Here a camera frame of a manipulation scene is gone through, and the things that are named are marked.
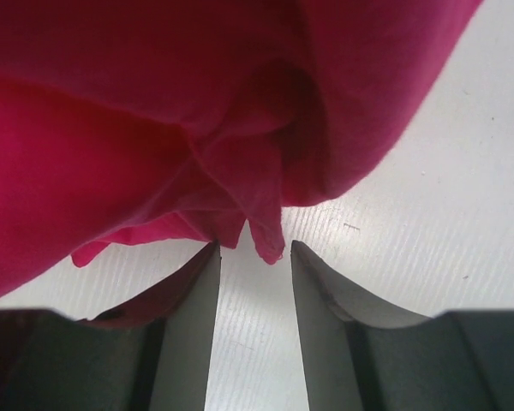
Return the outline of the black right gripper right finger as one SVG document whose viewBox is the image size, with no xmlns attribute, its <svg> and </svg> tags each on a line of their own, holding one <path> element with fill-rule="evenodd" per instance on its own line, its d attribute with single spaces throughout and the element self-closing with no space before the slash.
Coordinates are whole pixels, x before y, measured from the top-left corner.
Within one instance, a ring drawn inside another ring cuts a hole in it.
<svg viewBox="0 0 514 411">
<path fill-rule="evenodd" d="M 300 241 L 291 270 L 312 410 L 514 410 L 514 310 L 429 318 L 369 292 Z"/>
</svg>

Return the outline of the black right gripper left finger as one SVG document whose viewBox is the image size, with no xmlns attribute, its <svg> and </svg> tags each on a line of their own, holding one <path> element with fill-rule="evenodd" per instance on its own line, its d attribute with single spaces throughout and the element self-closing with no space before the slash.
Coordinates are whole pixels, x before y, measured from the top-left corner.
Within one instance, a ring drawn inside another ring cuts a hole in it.
<svg viewBox="0 0 514 411">
<path fill-rule="evenodd" d="M 209 244 L 90 320 L 0 310 L 0 410 L 202 410 L 220 267 Z"/>
</svg>

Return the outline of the magenta pink t shirt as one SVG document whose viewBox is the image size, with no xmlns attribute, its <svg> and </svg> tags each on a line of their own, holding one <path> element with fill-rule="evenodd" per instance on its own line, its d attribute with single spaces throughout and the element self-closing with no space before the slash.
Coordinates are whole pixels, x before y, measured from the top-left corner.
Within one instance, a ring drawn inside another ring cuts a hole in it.
<svg viewBox="0 0 514 411">
<path fill-rule="evenodd" d="M 284 250 L 391 150 L 477 1 L 0 1 L 0 297 L 165 239 Z"/>
</svg>

